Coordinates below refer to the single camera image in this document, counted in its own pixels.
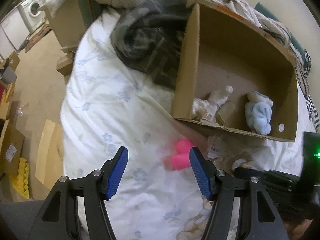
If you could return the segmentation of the beige crochet-trimmed cloth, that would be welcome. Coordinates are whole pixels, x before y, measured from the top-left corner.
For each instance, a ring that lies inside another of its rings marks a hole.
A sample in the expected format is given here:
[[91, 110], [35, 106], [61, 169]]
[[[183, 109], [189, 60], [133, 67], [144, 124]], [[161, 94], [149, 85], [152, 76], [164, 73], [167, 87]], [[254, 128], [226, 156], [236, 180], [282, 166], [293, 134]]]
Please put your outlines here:
[[219, 169], [226, 171], [234, 176], [234, 171], [238, 167], [250, 169], [253, 167], [253, 157], [248, 152], [242, 152], [238, 155], [225, 155], [218, 157], [217, 165]]

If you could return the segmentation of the pink soft toy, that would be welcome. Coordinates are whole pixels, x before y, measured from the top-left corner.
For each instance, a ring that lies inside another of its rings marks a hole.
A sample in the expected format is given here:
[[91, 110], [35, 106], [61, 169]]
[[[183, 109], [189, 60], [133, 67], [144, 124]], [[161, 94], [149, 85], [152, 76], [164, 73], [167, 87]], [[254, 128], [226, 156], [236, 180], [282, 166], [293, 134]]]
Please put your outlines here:
[[163, 165], [166, 170], [183, 170], [191, 166], [189, 152], [194, 143], [189, 139], [179, 140], [175, 145], [174, 154], [163, 158]]

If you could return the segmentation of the white fabric toy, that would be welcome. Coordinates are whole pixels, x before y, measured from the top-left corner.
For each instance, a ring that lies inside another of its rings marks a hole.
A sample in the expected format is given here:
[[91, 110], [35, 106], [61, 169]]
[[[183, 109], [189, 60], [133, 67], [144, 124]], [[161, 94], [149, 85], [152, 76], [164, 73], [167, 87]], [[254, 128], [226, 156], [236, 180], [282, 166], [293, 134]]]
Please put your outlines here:
[[232, 86], [227, 85], [224, 89], [211, 92], [207, 100], [195, 98], [192, 104], [191, 118], [215, 122], [216, 113], [227, 102], [233, 90]]

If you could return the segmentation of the flat cardboard sheet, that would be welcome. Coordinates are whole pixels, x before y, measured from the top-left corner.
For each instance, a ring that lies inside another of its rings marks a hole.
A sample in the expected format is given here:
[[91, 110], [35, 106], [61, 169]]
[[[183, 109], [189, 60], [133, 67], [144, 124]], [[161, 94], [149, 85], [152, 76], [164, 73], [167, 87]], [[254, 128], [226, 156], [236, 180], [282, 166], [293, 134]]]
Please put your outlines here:
[[39, 143], [35, 177], [49, 190], [63, 175], [63, 158], [62, 127], [47, 119]]

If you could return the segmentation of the white floral bed sheet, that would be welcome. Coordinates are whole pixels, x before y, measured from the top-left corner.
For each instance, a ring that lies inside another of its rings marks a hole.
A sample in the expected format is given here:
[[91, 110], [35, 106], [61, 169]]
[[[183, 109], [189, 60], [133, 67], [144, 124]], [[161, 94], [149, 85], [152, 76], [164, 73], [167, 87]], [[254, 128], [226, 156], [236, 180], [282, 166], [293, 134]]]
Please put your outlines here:
[[[184, 138], [206, 152], [209, 136], [172, 117], [173, 90], [117, 57], [110, 36], [119, 18], [115, 10], [105, 10], [76, 52], [61, 107], [63, 171], [69, 178], [86, 176], [124, 146], [129, 162], [116, 194], [106, 202], [117, 239], [200, 239], [211, 204], [190, 168], [166, 170], [163, 158]], [[232, 145], [225, 155], [248, 152], [257, 169], [299, 175], [302, 134], [314, 129], [299, 91], [294, 142], [223, 131]]]

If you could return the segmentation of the light blue plush toy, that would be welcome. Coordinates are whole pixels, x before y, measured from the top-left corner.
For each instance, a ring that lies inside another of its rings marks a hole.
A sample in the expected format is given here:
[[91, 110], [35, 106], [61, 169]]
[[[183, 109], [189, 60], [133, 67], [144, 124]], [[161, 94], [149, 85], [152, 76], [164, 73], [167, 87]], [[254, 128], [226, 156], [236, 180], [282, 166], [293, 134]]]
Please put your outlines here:
[[269, 135], [273, 101], [268, 96], [256, 91], [249, 92], [247, 98], [248, 102], [245, 104], [247, 126], [252, 132]]

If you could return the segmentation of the yellow foam piece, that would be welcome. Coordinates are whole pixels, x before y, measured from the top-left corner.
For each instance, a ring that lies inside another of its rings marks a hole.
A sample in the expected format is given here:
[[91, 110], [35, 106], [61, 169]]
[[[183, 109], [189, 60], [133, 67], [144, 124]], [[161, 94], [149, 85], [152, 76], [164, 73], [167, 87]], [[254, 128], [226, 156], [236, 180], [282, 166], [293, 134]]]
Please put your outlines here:
[[17, 175], [9, 176], [12, 187], [26, 200], [29, 200], [29, 170], [27, 160], [20, 157]]

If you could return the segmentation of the brown cardboard box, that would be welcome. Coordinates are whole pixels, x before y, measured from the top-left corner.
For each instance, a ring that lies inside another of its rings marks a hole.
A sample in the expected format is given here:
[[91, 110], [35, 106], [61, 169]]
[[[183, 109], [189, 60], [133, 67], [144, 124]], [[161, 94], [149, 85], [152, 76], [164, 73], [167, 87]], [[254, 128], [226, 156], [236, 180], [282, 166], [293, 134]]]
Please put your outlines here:
[[[270, 140], [293, 142], [298, 122], [295, 59], [270, 34], [224, 6], [187, 0], [191, 10], [182, 43], [171, 114], [210, 136], [216, 129], [254, 136], [245, 119], [247, 95], [256, 91], [273, 101]], [[232, 86], [234, 112], [223, 125], [191, 116], [193, 100]]]

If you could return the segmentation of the cardboard box with label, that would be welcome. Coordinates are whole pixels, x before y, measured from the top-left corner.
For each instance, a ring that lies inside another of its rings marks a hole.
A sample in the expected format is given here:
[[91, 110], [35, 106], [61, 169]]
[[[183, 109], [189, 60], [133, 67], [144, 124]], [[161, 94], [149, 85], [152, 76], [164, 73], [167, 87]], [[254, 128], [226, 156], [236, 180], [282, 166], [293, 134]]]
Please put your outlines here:
[[1, 173], [11, 176], [18, 174], [23, 142], [24, 135], [9, 119], [5, 120], [1, 132]]

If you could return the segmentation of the dark grey green blanket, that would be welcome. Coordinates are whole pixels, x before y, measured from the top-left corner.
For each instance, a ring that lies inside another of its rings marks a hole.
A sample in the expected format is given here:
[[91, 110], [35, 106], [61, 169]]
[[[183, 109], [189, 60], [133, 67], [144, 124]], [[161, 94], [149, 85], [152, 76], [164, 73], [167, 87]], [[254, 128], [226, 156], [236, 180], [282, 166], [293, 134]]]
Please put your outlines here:
[[174, 89], [185, 28], [191, 13], [187, 0], [146, 0], [121, 15], [110, 36], [125, 66]]

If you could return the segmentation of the wooden bedside cabinet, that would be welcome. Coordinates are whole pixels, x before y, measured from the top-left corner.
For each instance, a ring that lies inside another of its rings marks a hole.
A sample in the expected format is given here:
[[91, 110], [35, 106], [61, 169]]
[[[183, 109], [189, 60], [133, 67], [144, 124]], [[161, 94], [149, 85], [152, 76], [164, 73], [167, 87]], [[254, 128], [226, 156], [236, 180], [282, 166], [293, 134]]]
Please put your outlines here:
[[64, 55], [57, 60], [56, 70], [63, 76], [71, 74], [73, 59], [78, 45], [86, 32], [78, 0], [65, 0], [55, 15], [44, 5], [49, 24], [61, 46]]

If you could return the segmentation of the white washing machine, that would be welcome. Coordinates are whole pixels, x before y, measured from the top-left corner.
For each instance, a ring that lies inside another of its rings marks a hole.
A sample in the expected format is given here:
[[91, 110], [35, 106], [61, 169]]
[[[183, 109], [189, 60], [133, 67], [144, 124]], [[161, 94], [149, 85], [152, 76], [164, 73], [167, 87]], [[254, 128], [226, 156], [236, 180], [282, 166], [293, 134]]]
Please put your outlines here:
[[41, 25], [45, 17], [44, 12], [40, 10], [42, 5], [42, 0], [24, 0], [18, 6], [20, 16], [31, 34]]

